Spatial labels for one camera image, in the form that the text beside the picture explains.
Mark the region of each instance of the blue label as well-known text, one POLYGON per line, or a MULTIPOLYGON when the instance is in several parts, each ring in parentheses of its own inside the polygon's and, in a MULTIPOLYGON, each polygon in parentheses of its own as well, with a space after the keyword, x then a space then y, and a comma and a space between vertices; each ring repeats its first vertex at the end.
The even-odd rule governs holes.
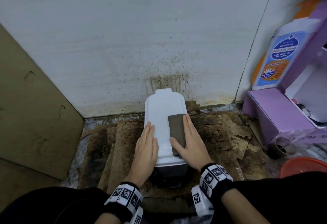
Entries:
POLYGON ((304 31, 288 33, 277 37, 273 45, 269 46, 266 61, 260 72, 257 86, 276 84, 283 75, 288 64, 298 53, 301 45, 306 38, 304 31))

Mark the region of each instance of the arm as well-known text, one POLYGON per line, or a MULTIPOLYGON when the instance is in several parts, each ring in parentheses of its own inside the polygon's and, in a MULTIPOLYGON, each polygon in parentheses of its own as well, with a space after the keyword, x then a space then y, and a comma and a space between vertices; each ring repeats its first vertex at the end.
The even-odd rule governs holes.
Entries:
POLYGON ((121 195, 124 193, 123 189, 127 189, 127 187, 128 189, 132 188, 133 191, 130 191, 131 193, 128 197, 124 197, 127 198, 127 200, 122 198, 122 201, 119 200, 120 194, 115 197, 115 193, 113 193, 105 203, 104 213, 100 215, 95 224, 121 224, 125 221, 130 222, 132 216, 137 217, 139 212, 138 207, 143 199, 139 192, 139 188, 151 175, 158 159, 159 146, 157 139, 153 139, 154 130, 155 127, 154 125, 151 126, 150 122, 144 127, 141 137, 136 143, 134 159, 129 174, 124 179, 123 183, 117 187, 117 189, 122 189, 120 191, 121 195), (138 204, 131 205, 126 203, 129 201, 132 202, 134 196, 137 194, 139 195, 135 203, 137 202, 138 204))
MULTIPOLYGON (((170 143, 191 167, 201 172, 203 180, 206 175, 205 169, 209 170, 208 167, 214 165, 213 161, 189 115, 183 116, 183 124, 186 147, 183 148, 174 138, 170 138, 170 143)), ((228 179, 222 174, 217 178, 217 184, 213 186, 212 193, 210 195, 207 192, 204 193, 214 208, 216 203, 221 201, 235 223, 269 223, 237 189, 233 188, 231 177, 228 179)))

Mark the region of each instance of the marble floor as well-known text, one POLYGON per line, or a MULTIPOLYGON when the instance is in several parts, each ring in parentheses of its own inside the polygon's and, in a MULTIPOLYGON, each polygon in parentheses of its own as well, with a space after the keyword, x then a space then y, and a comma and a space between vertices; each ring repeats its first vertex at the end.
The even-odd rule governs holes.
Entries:
MULTIPOLYGON (((205 109, 201 109, 201 112, 208 113, 208 112, 224 111, 224 110, 233 111, 241 114, 240 111, 241 105, 229 104, 225 106, 205 108, 205 109)), ((87 118, 85 120, 83 133, 87 132, 90 129, 94 129, 96 125, 117 123, 118 121, 135 121, 135 120, 139 120, 140 116, 141 114, 127 114, 127 115, 119 115, 119 116, 87 118)), ((75 189, 77 188, 79 171, 83 164, 87 144, 88 144, 88 136, 85 136, 83 139, 80 140, 76 154, 71 164, 71 168, 69 170, 66 179, 62 182, 62 186, 75 188, 75 189)), ((298 156, 307 156, 327 162, 327 144, 299 144, 299 145, 293 144, 293 146, 294 149, 296 150, 295 154, 275 160, 273 163, 269 163, 267 165, 266 169, 273 177, 279 177, 280 167, 289 158, 298 157, 298 156)))

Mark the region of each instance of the person's leg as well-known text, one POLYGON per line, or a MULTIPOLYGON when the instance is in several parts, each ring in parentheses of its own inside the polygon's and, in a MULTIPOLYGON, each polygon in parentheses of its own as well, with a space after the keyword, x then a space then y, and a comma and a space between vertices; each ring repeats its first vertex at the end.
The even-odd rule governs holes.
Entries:
POLYGON ((34 190, 12 202, 0 214, 0 223, 94 223, 109 195, 97 188, 76 190, 49 187, 34 190))
MULTIPOLYGON (((326 223, 327 173, 306 172, 283 179, 236 181, 238 189, 270 223, 326 223)), ((212 223, 233 223, 221 204, 212 223)))

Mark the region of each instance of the person's left hand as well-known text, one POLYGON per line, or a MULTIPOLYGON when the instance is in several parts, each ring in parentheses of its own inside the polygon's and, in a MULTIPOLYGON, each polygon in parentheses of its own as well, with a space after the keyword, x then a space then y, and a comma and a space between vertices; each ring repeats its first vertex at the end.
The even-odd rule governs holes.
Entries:
POLYGON ((132 182, 139 188, 151 175, 158 159, 158 141, 153 139, 154 125, 148 122, 137 140, 134 159, 124 181, 132 182))

